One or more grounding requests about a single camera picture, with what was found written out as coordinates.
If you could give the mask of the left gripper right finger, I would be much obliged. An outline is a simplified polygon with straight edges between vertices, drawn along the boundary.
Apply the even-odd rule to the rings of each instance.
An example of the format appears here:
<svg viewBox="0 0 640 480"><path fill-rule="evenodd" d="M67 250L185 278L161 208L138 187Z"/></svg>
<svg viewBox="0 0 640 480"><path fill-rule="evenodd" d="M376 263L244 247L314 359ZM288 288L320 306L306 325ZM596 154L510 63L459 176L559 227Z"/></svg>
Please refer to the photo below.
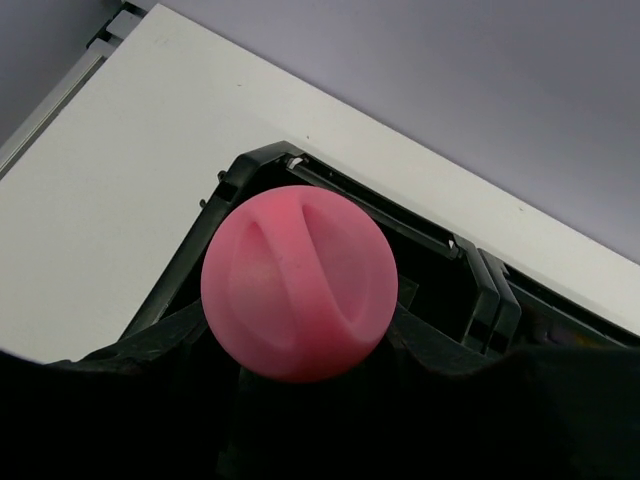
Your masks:
<svg viewBox="0 0 640 480"><path fill-rule="evenodd" d="M243 479L635 479L639 353L465 352L399 309L340 377L239 383Z"/></svg>

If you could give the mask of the pink-capped small bottle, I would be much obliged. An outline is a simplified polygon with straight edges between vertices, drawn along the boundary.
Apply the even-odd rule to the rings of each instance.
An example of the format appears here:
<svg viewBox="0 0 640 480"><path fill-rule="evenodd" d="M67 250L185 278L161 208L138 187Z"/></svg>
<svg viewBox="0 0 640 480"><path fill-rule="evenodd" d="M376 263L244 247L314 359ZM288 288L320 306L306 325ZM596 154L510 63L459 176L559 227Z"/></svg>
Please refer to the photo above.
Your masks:
<svg viewBox="0 0 640 480"><path fill-rule="evenodd" d="M209 244L201 300L210 329L244 368L305 383L361 363L398 295L380 228L345 197L311 186L268 190L236 207Z"/></svg>

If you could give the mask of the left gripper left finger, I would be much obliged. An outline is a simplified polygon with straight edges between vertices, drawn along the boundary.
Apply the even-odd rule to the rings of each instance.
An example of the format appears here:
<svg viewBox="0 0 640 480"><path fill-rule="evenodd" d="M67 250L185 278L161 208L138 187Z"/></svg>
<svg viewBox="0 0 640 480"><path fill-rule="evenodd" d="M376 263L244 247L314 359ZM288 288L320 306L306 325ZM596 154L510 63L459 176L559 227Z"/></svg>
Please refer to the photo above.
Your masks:
<svg viewBox="0 0 640 480"><path fill-rule="evenodd" d="M200 303L82 360L1 356L5 479L214 479L236 369Z"/></svg>

